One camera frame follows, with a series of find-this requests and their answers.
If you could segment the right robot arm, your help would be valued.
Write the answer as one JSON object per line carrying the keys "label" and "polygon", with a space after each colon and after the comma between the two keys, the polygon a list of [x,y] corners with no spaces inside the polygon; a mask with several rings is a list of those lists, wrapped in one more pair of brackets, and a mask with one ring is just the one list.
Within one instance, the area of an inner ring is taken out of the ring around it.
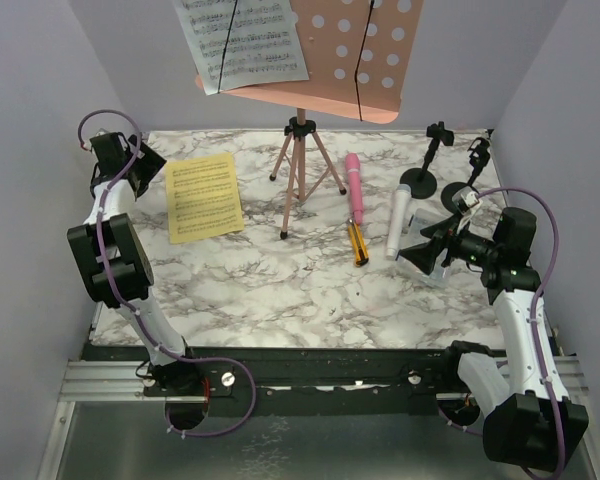
{"label": "right robot arm", "polygon": [[536,217],[506,207],[491,238],[469,230],[461,214],[422,229],[425,242],[400,251],[424,274],[437,263],[462,260],[481,270],[501,328],[508,373],[480,344],[455,341],[440,379],[449,390],[469,389],[483,416],[483,448],[495,462],[527,472],[560,473],[589,425],[587,410],[573,403],[560,379],[545,326],[541,279],[528,264]]}

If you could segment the pink tripod music stand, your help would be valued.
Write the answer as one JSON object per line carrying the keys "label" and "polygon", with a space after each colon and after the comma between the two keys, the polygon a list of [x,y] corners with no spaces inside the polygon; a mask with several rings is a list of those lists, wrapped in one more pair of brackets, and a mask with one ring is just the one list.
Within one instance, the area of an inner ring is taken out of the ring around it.
{"label": "pink tripod music stand", "polygon": [[295,108],[280,151],[291,160],[285,203],[305,201],[308,111],[387,124],[399,114],[421,1],[288,1],[309,78],[221,93]]}

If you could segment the white microphone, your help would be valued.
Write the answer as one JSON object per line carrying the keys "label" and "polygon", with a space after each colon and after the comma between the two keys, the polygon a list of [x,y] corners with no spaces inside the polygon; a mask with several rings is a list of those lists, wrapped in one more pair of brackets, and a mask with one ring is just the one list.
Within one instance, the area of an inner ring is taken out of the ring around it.
{"label": "white microphone", "polygon": [[408,184],[399,184],[392,197],[391,218],[385,246],[386,259],[395,260],[398,256],[403,225],[411,199],[411,187]]}

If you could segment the white sheet music page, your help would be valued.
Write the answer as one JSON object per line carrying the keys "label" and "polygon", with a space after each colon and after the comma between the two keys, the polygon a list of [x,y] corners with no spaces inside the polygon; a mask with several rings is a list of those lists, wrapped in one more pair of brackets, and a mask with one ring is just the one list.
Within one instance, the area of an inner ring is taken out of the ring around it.
{"label": "white sheet music page", "polygon": [[175,1],[207,95],[309,78],[288,1]]}

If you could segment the pink microphone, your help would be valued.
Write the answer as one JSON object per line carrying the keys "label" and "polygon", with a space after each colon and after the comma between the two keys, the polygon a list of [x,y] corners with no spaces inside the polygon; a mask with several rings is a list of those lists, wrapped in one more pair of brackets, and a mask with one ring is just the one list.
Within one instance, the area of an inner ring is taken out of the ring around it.
{"label": "pink microphone", "polygon": [[364,216],[364,203],[360,176],[361,163],[356,153],[348,153],[345,157],[345,170],[349,185],[351,214],[354,221],[361,225]]}

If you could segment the black microphone stand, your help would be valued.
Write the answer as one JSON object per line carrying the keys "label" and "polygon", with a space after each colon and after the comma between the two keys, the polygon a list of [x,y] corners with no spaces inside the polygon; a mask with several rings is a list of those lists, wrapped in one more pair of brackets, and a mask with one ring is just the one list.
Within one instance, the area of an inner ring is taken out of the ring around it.
{"label": "black microphone stand", "polygon": [[429,167],[440,145],[449,147],[453,146],[455,142],[454,132],[447,129],[443,121],[429,125],[426,129],[426,137],[430,139],[430,143],[425,152],[422,166],[410,168],[400,177],[400,183],[408,185],[411,189],[411,196],[418,200],[430,198],[437,189],[437,180],[429,171]]}
{"label": "black microphone stand", "polygon": [[444,208],[454,213],[456,207],[453,203],[453,196],[465,187],[474,187],[474,182],[488,165],[491,158],[489,152],[490,141],[484,137],[476,138],[467,151],[469,152],[469,164],[472,167],[472,173],[469,179],[465,182],[452,182],[444,187],[441,192],[441,202]]}

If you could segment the yellow sheet music page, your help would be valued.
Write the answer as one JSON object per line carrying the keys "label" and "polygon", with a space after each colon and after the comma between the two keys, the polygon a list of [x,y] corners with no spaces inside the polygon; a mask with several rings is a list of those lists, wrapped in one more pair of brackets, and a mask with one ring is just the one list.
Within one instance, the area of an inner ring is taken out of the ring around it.
{"label": "yellow sheet music page", "polygon": [[165,190],[172,244],[245,227],[234,158],[229,153],[167,163]]}

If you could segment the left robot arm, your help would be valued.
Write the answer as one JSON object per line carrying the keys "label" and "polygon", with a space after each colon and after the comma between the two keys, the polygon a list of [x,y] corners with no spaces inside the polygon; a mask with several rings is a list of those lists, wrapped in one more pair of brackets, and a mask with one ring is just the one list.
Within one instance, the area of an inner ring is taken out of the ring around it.
{"label": "left robot arm", "polygon": [[119,313],[149,353],[143,380],[181,395],[194,393],[200,368],[187,360],[187,343],[167,321],[152,292],[153,271],[128,212],[166,164],[164,158],[120,132],[91,138],[97,158],[90,191],[93,208],[67,240],[87,293]]}

